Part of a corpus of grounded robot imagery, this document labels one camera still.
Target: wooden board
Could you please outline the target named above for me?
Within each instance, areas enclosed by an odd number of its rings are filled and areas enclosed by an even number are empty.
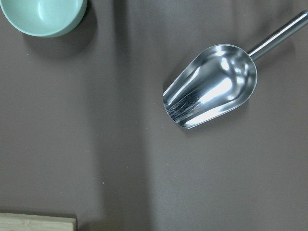
[[[0,231],[76,231],[75,218],[0,213]]]

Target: metal handle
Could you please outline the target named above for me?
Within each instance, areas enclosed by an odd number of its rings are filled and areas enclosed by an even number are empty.
[[[248,52],[248,55],[253,61],[260,58],[263,54],[277,46],[287,37],[294,34],[300,28],[308,23],[308,12],[303,11],[295,18],[291,19],[287,24],[276,30],[273,34],[268,36],[265,40],[256,45]]]

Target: bowl rim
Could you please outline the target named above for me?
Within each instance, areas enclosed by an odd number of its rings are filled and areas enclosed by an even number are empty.
[[[21,29],[20,27],[18,27],[15,23],[12,22],[12,20],[9,18],[9,16],[7,15],[3,5],[2,5],[2,1],[3,0],[0,0],[0,7],[2,9],[2,12],[4,14],[4,16],[6,17],[6,19],[12,24],[12,26],[14,26],[17,30],[27,34],[27,35],[32,35],[32,36],[36,36],[36,37],[52,37],[52,35],[56,35],[56,34],[59,34],[60,32],[64,31],[75,19],[76,17],[78,16],[78,14],[80,13],[80,10],[82,9],[83,5],[87,3],[88,0],[78,0],[78,1],[81,1],[81,4],[78,8],[78,10],[76,10],[74,16],[72,17],[72,19],[67,23],[65,24],[63,27],[61,27],[60,29],[57,29],[53,32],[49,32],[49,33],[31,33],[31,32],[28,32],[28,31],[25,31],[23,29]]]

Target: green ceramic bowl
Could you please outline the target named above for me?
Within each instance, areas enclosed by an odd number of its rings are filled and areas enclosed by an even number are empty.
[[[57,37],[78,25],[87,0],[0,0],[0,5],[9,22],[21,32]]]

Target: shiny metal surface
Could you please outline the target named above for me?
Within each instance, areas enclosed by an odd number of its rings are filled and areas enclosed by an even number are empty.
[[[257,84],[254,60],[308,23],[303,11],[249,53],[221,44],[199,54],[163,94],[164,107],[180,126],[190,129],[246,102]]]

